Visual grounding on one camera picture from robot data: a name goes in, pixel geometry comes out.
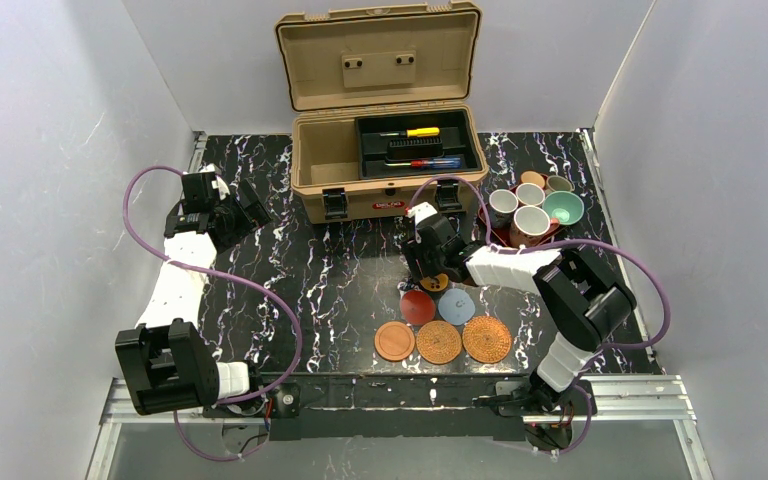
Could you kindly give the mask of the woven rattan coaster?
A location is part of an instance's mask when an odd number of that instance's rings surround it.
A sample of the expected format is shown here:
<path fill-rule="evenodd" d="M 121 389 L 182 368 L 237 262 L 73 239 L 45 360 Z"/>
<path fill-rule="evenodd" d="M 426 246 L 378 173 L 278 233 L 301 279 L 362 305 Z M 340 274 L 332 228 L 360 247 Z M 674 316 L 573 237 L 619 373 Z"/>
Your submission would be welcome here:
<path fill-rule="evenodd" d="M 463 349 L 459 331 L 455 326 L 442 320 L 423 325 L 417 333 L 416 346 L 420 356 L 434 365 L 444 365 L 454 361 Z"/>
<path fill-rule="evenodd" d="M 476 316 L 464 325 L 462 343 L 473 360 L 483 364 L 496 364 L 507 357 L 513 337 L 499 319 Z"/>

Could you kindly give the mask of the red round coaster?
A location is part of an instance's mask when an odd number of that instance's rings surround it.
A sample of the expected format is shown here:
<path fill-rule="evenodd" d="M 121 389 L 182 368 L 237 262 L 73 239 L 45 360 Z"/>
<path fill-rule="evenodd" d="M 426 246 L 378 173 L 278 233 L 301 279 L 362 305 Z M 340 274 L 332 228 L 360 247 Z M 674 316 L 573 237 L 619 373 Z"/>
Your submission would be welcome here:
<path fill-rule="evenodd" d="M 431 296 L 422 290 L 405 292 L 400 299 L 402 318 L 411 325 L 422 326 L 436 315 L 436 305 Z"/>

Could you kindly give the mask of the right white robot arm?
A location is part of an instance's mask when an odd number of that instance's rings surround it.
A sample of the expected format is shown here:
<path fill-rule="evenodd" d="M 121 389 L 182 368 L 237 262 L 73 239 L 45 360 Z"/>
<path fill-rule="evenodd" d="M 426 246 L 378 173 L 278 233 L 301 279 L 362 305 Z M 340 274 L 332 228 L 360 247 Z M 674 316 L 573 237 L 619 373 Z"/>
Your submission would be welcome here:
<path fill-rule="evenodd" d="M 413 208 L 408 216 L 416 231 L 401 249 L 415 280 L 444 274 L 453 282 L 506 287 L 542 298 L 557 334 L 530 376 L 532 395 L 566 392 L 637 306 L 622 278 L 598 254 L 579 245 L 518 251 L 467 242 L 436 210 Z"/>

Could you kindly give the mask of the white cup floral pattern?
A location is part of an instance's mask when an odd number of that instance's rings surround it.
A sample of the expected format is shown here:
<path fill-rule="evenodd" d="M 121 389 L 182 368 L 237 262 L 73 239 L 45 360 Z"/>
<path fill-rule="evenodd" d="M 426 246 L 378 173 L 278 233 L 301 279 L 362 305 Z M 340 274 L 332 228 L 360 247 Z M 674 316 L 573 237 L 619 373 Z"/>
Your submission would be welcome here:
<path fill-rule="evenodd" d="M 509 244 L 515 248 L 537 246 L 550 227 L 551 219 L 542 208 L 521 206 L 512 217 Z"/>

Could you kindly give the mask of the orange round coaster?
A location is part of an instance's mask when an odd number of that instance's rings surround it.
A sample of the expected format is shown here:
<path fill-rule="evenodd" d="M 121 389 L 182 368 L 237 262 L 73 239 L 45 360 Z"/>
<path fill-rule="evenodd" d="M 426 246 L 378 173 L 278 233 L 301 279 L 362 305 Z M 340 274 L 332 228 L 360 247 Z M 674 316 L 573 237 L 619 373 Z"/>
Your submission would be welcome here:
<path fill-rule="evenodd" d="M 444 273 L 425 277 L 420 281 L 421 288 L 431 293 L 443 292 L 449 287 L 449 284 L 449 278 Z"/>

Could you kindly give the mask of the smooth wooden coaster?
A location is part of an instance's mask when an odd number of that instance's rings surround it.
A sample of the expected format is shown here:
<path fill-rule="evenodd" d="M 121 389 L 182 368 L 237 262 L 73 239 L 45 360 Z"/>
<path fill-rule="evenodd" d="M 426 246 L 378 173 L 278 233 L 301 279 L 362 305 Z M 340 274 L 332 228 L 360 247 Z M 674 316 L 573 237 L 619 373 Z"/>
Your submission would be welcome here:
<path fill-rule="evenodd" d="M 413 353 L 416 346 L 415 334 L 406 324 L 387 322 L 377 329 L 374 346 L 376 353 L 384 360 L 400 362 Z"/>

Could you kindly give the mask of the blue round coaster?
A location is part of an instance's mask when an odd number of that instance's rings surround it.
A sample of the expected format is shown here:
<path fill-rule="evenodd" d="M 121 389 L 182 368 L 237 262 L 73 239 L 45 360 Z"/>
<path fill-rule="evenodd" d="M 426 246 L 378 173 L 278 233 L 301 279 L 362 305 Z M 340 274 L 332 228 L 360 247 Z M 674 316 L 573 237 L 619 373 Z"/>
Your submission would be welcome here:
<path fill-rule="evenodd" d="M 452 288 L 439 298 L 437 310 L 444 321 L 461 326 L 473 318 L 476 307 L 465 290 Z"/>

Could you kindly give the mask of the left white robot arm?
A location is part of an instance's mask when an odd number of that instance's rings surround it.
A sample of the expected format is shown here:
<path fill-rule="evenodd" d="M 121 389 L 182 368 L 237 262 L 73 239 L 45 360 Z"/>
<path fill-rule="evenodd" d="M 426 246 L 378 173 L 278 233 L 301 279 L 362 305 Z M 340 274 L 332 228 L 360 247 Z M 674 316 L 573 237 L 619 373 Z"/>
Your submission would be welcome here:
<path fill-rule="evenodd" d="M 256 382 L 245 362 L 216 360 L 199 335 L 199 311 L 217 256 L 270 218 L 252 187 L 230 187 L 215 165 L 181 177 L 182 199 L 167 214 L 164 253 L 146 309 L 117 334 L 115 352 L 140 415 L 211 407 L 247 394 Z"/>

